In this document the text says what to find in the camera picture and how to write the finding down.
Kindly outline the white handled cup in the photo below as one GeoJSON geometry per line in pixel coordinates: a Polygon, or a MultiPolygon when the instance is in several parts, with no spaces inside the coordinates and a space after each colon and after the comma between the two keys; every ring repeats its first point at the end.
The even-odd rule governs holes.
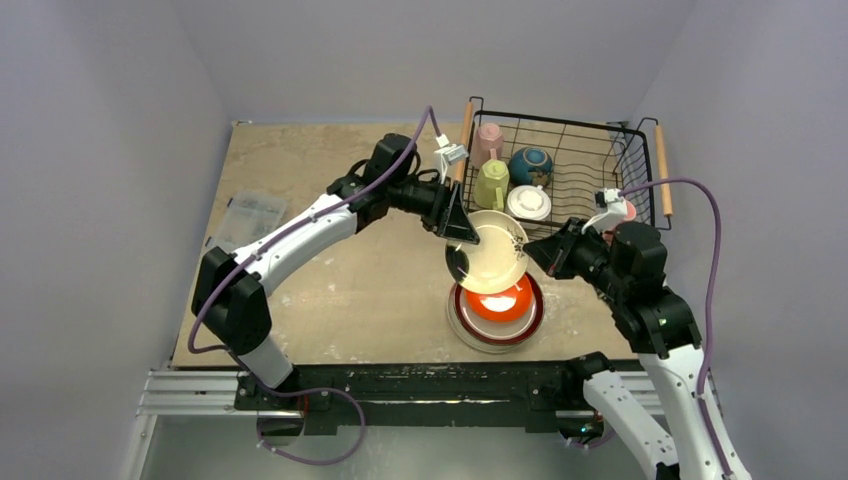
{"type": "Polygon", "coordinates": [[[552,201],[542,186],[516,186],[506,198],[505,212],[520,220],[546,221],[551,211],[552,201]]]}

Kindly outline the cream painted plate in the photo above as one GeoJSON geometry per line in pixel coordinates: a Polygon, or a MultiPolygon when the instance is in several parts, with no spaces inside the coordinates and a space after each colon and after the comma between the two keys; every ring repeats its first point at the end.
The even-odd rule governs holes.
{"type": "Polygon", "coordinates": [[[478,244],[449,240],[446,264],[456,283],[479,294],[495,294],[516,284],[526,273],[529,257],[523,247],[529,242],[522,225],[496,210],[469,215],[479,236],[478,244]]]}

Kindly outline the light pink faceted mug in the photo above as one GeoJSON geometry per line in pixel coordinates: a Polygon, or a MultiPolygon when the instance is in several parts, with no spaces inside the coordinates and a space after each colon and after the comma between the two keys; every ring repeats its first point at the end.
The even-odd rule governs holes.
{"type": "Polygon", "coordinates": [[[471,142],[470,163],[481,169],[491,158],[500,159],[503,147],[503,133],[495,123],[483,123],[474,133],[471,142]]]}

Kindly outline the dark blue bowl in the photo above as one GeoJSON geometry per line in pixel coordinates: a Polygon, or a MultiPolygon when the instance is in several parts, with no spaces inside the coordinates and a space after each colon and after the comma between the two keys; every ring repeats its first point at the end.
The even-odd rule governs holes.
{"type": "Polygon", "coordinates": [[[510,181],[514,186],[547,186],[551,181],[554,162],[545,150],[522,147],[516,150],[508,163],[510,181]]]}

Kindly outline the green faceted mug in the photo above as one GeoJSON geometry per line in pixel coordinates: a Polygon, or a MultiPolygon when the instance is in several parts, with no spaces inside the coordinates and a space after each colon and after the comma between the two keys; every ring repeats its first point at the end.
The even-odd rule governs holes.
{"type": "Polygon", "coordinates": [[[510,175],[507,164],[499,159],[489,159],[479,169],[472,191],[473,202],[482,209],[503,212],[509,190],[510,175]]]}

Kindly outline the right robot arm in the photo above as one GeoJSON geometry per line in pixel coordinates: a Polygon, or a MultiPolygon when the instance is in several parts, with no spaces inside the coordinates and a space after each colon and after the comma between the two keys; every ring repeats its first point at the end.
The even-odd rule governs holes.
{"type": "Polygon", "coordinates": [[[667,425],[660,426],[635,400],[600,354],[579,361],[578,370],[564,376],[564,399],[599,412],[648,479],[750,478],[701,372],[706,342],[692,310],[665,284],[667,250],[659,231],[623,222],[606,243],[586,222],[572,218],[523,250],[548,276],[580,277],[596,290],[652,382],[667,425]]]}

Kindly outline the salmon pink mug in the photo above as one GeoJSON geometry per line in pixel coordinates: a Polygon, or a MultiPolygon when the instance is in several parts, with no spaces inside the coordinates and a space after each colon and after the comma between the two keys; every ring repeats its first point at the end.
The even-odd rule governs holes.
{"type": "Polygon", "coordinates": [[[608,225],[603,229],[602,238],[608,245],[612,243],[614,230],[619,224],[636,219],[635,206],[629,200],[624,200],[622,205],[626,208],[626,212],[624,214],[616,213],[613,216],[614,221],[608,220],[608,225]]]}

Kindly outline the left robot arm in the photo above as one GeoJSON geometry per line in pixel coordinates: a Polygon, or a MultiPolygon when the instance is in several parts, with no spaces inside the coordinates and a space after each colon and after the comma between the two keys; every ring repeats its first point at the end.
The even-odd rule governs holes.
{"type": "Polygon", "coordinates": [[[440,238],[462,246],[479,244],[461,205],[461,185],[421,180],[411,170],[417,157],[413,139],[389,133],[370,158],[336,179],[285,225],[231,253],[214,247],[202,256],[191,311],[261,381],[259,395],[272,408],[292,405],[298,382],[291,376],[293,364],[270,337],[267,298],[300,267],[390,209],[418,216],[423,228],[440,238]]]}

